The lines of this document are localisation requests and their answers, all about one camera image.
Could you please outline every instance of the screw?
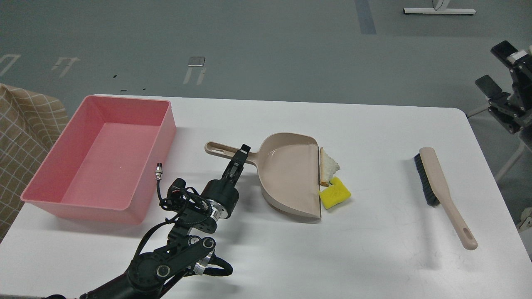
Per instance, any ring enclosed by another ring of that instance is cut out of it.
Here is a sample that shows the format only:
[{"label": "screw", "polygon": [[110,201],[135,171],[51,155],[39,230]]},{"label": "screw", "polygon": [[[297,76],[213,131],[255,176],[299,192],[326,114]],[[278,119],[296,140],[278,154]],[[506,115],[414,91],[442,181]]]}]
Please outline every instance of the screw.
[{"label": "screw", "polygon": [[211,238],[207,238],[207,239],[203,240],[203,247],[205,247],[205,248],[214,247],[214,241]]},{"label": "screw", "polygon": [[200,238],[198,238],[198,237],[191,237],[191,238],[188,240],[188,243],[189,243],[190,245],[192,245],[192,244],[196,243],[196,242],[199,241],[199,240],[200,240]]},{"label": "screw", "polygon": [[157,268],[157,276],[159,277],[166,277],[170,274],[170,267],[167,265],[160,265]]}]

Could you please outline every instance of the yellow sponge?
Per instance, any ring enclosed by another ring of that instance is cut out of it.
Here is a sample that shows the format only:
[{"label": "yellow sponge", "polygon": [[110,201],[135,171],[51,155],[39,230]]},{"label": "yellow sponge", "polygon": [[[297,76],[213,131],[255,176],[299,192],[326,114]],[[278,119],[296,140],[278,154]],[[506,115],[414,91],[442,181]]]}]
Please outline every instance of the yellow sponge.
[{"label": "yellow sponge", "polygon": [[323,203],[325,209],[329,209],[351,197],[351,192],[347,190],[339,178],[333,177],[330,183],[331,186],[320,192],[321,203]]}]

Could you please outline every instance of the gray floor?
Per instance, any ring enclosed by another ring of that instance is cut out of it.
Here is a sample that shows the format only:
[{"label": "gray floor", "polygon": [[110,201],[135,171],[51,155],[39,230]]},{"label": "gray floor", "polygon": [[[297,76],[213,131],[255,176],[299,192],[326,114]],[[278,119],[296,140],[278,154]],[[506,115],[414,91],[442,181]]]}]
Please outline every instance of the gray floor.
[{"label": "gray floor", "polygon": [[[366,1],[3,1],[0,57],[22,56],[0,82],[58,97],[70,115],[95,93],[469,111],[485,103],[474,84],[485,74],[510,91],[490,48],[532,43],[530,1],[453,0],[477,10],[456,16],[402,13],[430,0],[369,0],[369,19],[356,9]],[[376,34],[363,34],[371,19]],[[199,69],[183,84],[190,56],[206,57],[200,85]],[[59,57],[80,61],[60,78]],[[487,112],[471,126],[495,173],[517,138]],[[514,220],[532,206],[531,162],[527,152],[500,184]]]}]

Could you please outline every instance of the handle hole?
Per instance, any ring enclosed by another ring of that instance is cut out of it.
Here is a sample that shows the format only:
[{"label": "handle hole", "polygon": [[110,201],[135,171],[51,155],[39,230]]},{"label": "handle hole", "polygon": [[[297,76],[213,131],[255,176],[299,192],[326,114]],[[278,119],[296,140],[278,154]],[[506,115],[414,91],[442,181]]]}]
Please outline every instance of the handle hole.
[{"label": "handle hole", "polygon": [[473,235],[471,234],[471,232],[469,231],[469,229],[464,228],[464,233],[465,233],[465,236],[466,236],[468,239],[473,240]]}]

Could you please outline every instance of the bread slice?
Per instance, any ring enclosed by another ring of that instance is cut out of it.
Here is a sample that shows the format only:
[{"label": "bread slice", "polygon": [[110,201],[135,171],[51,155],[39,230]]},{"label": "bread slice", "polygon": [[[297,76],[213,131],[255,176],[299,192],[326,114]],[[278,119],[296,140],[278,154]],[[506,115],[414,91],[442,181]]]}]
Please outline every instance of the bread slice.
[{"label": "bread slice", "polygon": [[329,186],[329,181],[333,178],[340,165],[336,163],[322,148],[320,148],[320,185]]}]

